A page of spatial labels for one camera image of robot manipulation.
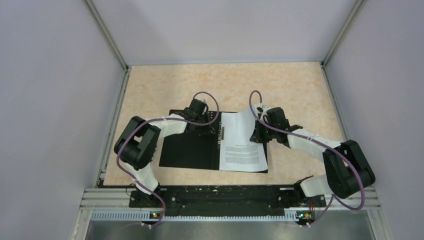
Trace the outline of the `printed paper sheet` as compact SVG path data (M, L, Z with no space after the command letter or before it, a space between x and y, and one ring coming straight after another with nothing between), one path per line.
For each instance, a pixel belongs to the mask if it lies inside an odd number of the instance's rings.
M249 107L240 112L221 114L219 150L220 171L266 173L266 145L250 141L255 118Z

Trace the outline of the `teal black file folder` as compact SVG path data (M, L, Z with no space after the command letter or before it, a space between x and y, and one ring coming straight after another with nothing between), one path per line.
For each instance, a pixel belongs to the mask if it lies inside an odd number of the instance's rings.
M215 134L199 136L194 132L165 137L163 140L159 166L219 171L221 144L221 115L213 124Z

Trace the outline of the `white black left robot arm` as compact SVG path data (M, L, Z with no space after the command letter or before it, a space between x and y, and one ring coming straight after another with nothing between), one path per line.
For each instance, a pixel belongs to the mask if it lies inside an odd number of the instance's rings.
M116 165L132 178L147 206L156 206L161 198L158 191L160 184L151 166L158 141L183 133L213 133L213 124L219 114L219 108L210 111L207 103L194 98L188 107L168 116L152 119L134 116L130 119L113 151L116 153Z

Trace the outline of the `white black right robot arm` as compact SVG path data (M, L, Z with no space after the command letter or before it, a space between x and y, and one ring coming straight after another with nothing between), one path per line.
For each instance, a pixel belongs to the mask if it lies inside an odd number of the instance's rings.
M324 164L325 174L295 183L297 189L293 192L293 200L297 205L307 206L318 195L332 194L346 199L375 183L374 171L356 141L329 140L310 133L300 125L291 125L280 107L260 105L249 108L255 118L251 142L264 144L276 140Z

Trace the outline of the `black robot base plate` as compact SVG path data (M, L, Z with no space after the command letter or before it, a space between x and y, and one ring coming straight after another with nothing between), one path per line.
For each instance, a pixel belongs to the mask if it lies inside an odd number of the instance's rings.
M157 194L133 190L129 207L165 207L166 217L275 217L327 205L323 195L304 197L296 185L163 185Z

